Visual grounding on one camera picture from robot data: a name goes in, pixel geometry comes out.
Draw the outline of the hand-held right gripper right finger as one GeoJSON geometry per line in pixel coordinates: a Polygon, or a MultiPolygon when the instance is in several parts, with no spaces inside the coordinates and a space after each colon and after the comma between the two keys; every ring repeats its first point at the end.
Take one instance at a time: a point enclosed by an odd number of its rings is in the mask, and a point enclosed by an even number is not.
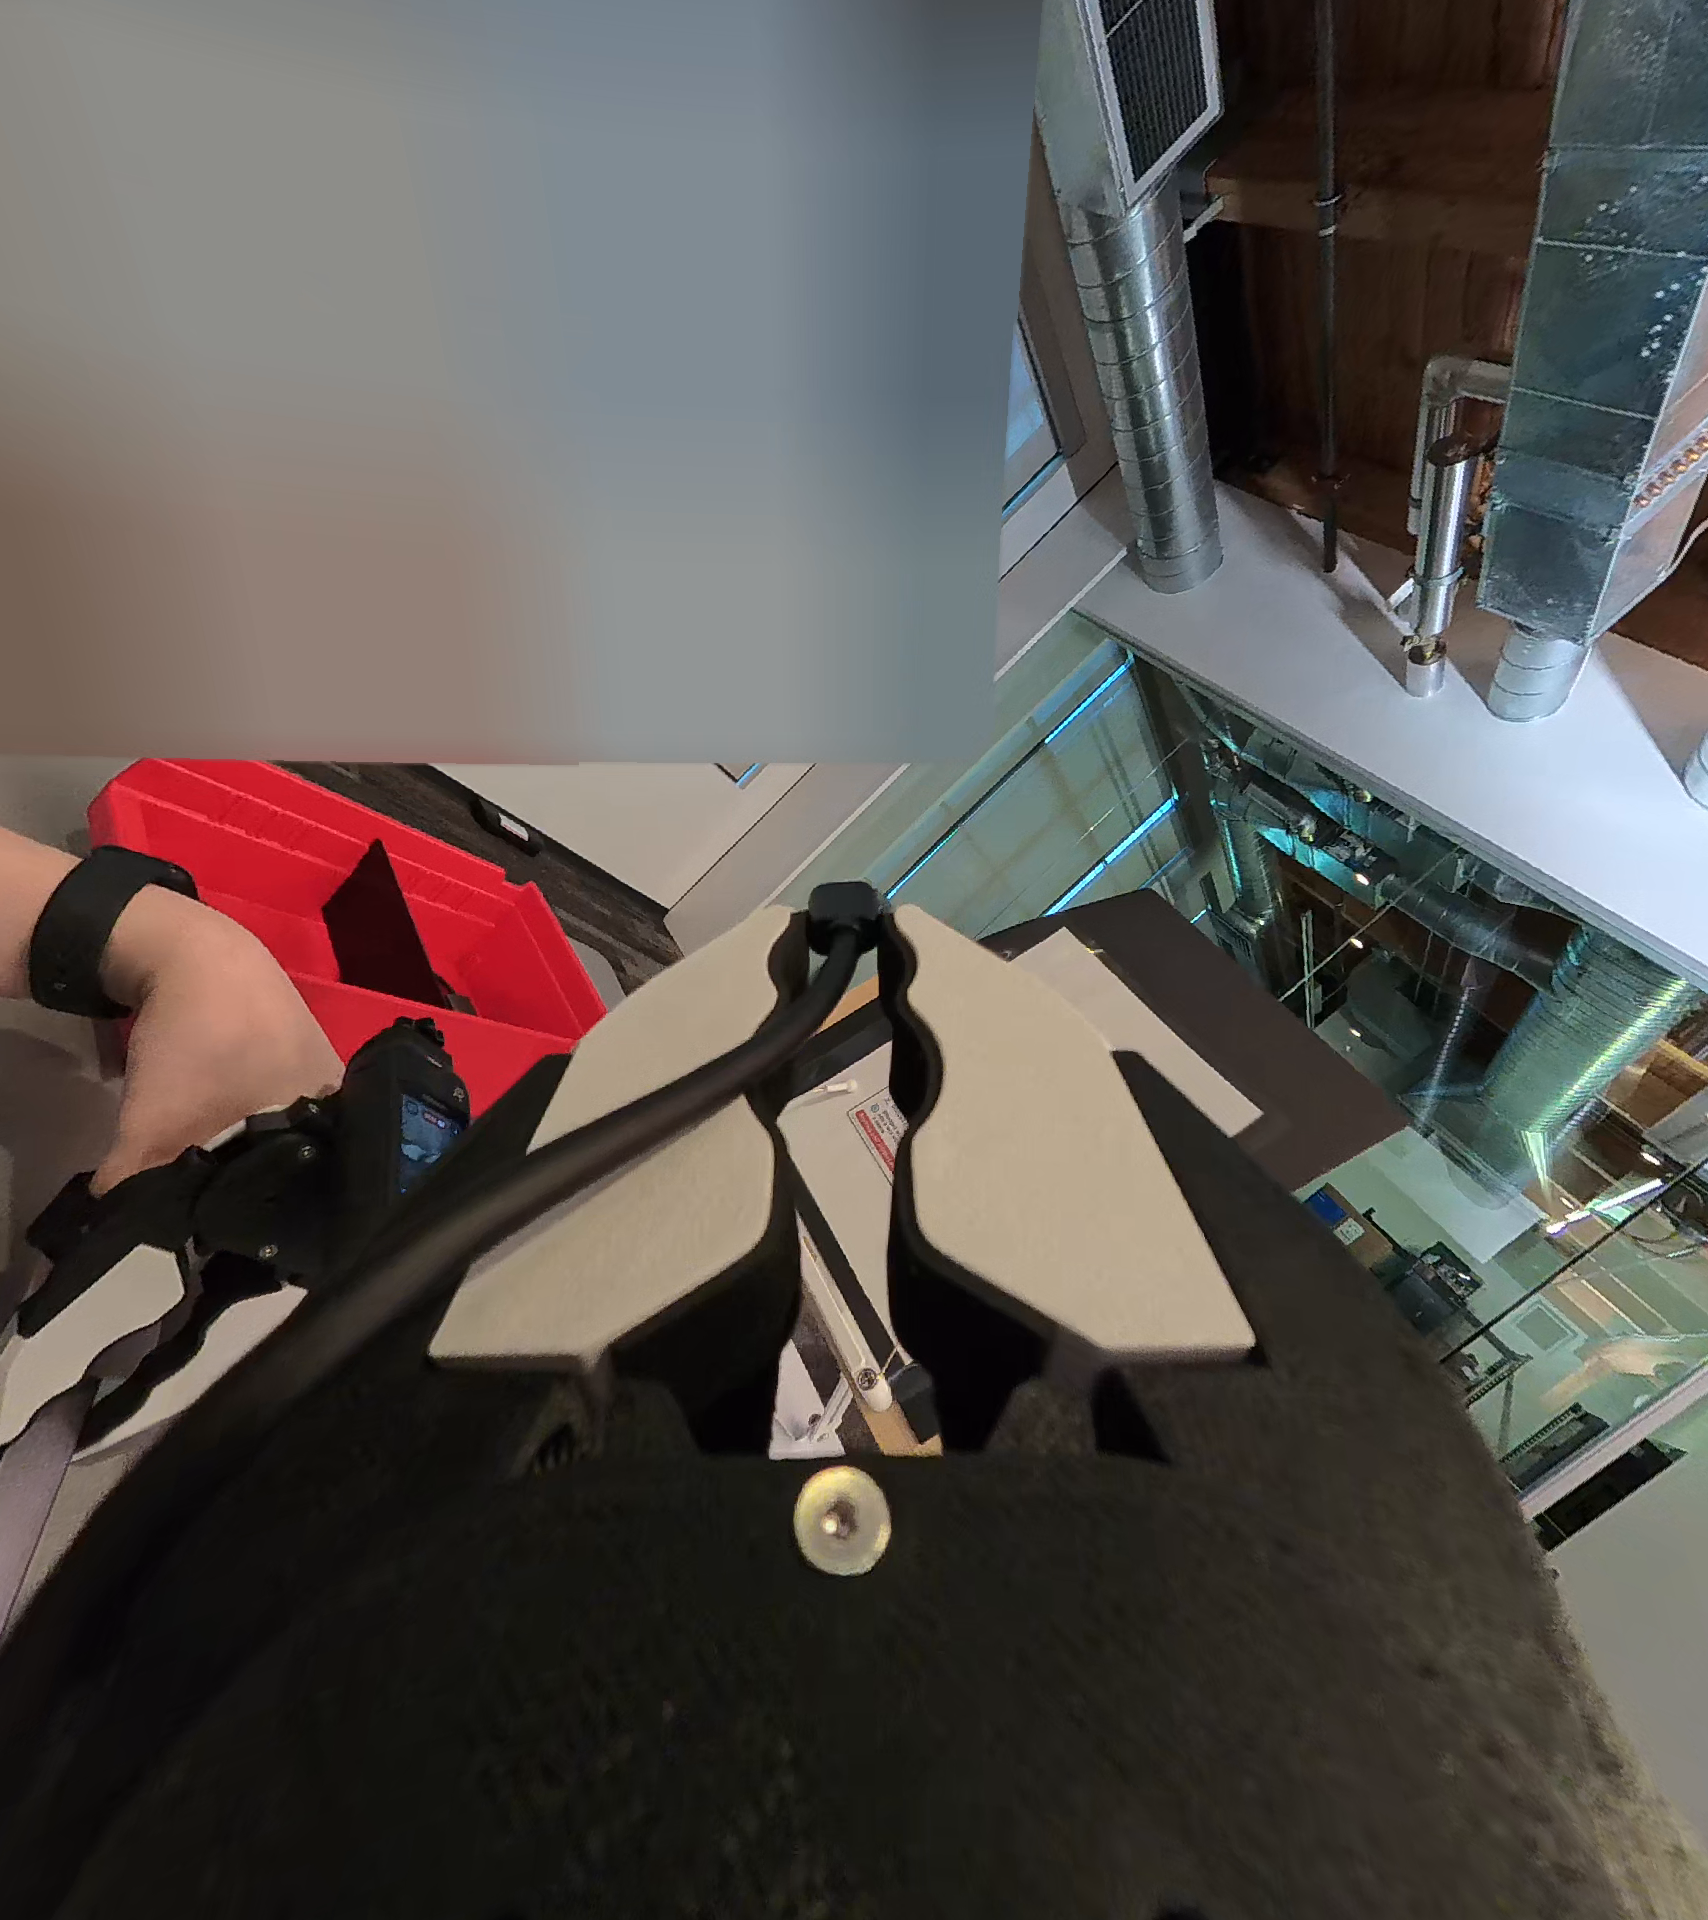
{"type": "Polygon", "coordinates": [[[879,937],[901,1116],[887,1309],[948,1456],[1054,1383],[1097,1423],[1129,1370],[1244,1364],[1255,1334],[1137,1099],[1168,1092],[1054,972],[902,906],[879,937]]]}

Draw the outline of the metal vent grille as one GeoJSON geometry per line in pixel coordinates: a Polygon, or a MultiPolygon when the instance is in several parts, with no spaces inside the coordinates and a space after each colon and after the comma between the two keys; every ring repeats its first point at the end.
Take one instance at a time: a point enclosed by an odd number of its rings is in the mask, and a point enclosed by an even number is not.
{"type": "Polygon", "coordinates": [[[1222,114],[1214,1],[1079,1],[1123,204],[1137,204],[1222,114]]]}

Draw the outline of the silver metal pipe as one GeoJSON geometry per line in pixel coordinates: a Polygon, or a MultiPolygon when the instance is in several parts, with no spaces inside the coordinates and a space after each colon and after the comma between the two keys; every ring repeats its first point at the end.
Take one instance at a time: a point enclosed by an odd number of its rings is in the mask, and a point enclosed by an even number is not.
{"type": "Polygon", "coordinates": [[[1510,396],[1510,366],[1464,353],[1425,363],[1416,402],[1406,523],[1411,572],[1388,606],[1401,619],[1401,685],[1430,697],[1445,680],[1445,628],[1464,586],[1475,493],[1497,442],[1489,427],[1510,396]]]}

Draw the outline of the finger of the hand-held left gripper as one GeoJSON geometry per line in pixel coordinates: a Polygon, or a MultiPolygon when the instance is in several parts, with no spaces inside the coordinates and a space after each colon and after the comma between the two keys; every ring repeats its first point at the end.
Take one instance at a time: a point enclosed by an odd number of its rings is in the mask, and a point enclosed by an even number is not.
{"type": "Polygon", "coordinates": [[[175,1252],[126,1252],[82,1287],[47,1279],[0,1339],[0,1450],[77,1383],[126,1378],[183,1304],[175,1252]]]}
{"type": "Polygon", "coordinates": [[[217,1379],[233,1373],[308,1296],[307,1287],[235,1291],[207,1284],[186,1323],[85,1414],[82,1453],[116,1453],[172,1426],[217,1379]]]}

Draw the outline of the wooden instruction sign board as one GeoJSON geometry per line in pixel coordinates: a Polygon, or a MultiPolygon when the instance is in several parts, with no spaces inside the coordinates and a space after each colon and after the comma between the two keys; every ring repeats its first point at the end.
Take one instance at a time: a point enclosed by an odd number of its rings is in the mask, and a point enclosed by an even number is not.
{"type": "MultiPolygon", "coordinates": [[[[1294,1195],[1403,1129],[1382,1090],[1338,1057],[1158,893],[1072,906],[984,937],[1058,987],[1105,1037],[1141,1054],[1294,1195]]],[[[892,1144],[887,1018],[866,977],[802,1054],[782,1126],[804,1186],[802,1317],[775,1396],[774,1453],[936,1453],[931,1388],[887,1321],[892,1144]]]]}

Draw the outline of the rectangular metal duct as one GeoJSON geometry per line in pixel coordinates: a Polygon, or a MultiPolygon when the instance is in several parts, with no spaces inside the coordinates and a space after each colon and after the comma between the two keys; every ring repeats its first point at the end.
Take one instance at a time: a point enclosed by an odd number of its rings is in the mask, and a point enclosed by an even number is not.
{"type": "Polygon", "coordinates": [[[1476,588],[1495,719],[1564,706],[1704,474],[1708,1],[1568,4],[1476,588]]]}

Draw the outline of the red plastic bin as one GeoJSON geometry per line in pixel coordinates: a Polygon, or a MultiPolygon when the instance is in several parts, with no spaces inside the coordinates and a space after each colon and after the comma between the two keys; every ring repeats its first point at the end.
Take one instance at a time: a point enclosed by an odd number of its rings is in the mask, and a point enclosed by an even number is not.
{"type": "Polygon", "coordinates": [[[538,887],[277,764],[144,758],[85,819],[253,933],[342,1057],[432,1018],[471,1116],[604,1013],[538,887]]]}

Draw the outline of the black wrist watch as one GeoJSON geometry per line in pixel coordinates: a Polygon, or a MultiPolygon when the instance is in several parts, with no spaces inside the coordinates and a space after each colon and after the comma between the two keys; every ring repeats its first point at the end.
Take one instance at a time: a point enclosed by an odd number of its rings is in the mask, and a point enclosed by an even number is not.
{"type": "Polygon", "coordinates": [[[175,860],[126,846],[95,846],[56,882],[26,946],[30,1004],[65,1016],[121,1021],[130,1016],[103,991],[100,965],[121,913],[143,889],[196,899],[194,877],[175,860]]]}

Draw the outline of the person's left hand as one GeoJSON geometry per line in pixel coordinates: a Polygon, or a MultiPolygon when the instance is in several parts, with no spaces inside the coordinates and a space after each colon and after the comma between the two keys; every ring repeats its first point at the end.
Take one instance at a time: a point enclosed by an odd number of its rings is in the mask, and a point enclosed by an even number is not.
{"type": "Polygon", "coordinates": [[[342,1064],[290,976],[242,922],[160,887],[133,894],[100,963],[126,1009],[121,1107],[90,1174],[103,1194],[248,1116],[329,1094],[342,1064]]]}

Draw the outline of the round metal duct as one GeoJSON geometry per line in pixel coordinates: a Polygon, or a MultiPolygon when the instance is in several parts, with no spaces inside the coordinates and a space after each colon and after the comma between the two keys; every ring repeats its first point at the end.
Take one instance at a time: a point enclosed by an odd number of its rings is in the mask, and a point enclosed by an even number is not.
{"type": "Polygon", "coordinates": [[[1033,114],[1137,570],[1150,588],[1183,593],[1219,568],[1179,180],[1183,158],[1146,197],[1123,204],[1077,4],[1041,4],[1033,114]]]}

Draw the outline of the thin black pipe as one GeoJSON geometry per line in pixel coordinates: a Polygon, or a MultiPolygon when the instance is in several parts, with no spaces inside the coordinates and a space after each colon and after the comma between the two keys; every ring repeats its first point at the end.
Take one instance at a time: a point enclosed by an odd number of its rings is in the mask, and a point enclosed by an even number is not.
{"type": "Polygon", "coordinates": [[[1347,204],[1338,145],[1338,4],[1314,1],[1315,35],[1315,489],[1321,572],[1342,559],[1342,422],[1338,422],[1338,232],[1347,204]]]}

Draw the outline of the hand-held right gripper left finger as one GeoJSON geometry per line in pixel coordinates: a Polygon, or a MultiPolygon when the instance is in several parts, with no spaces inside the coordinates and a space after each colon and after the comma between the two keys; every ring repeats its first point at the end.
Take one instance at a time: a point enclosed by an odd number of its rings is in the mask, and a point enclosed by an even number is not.
{"type": "MultiPolygon", "coordinates": [[[[802,987],[802,916],[763,906],[578,1042],[530,1150],[693,1074],[802,987]]],[[[718,1456],[769,1456],[800,1296],[791,1162],[769,1094],[737,1094],[477,1260],[431,1339],[444,1367],[665,1384],[718,1456]]]]}

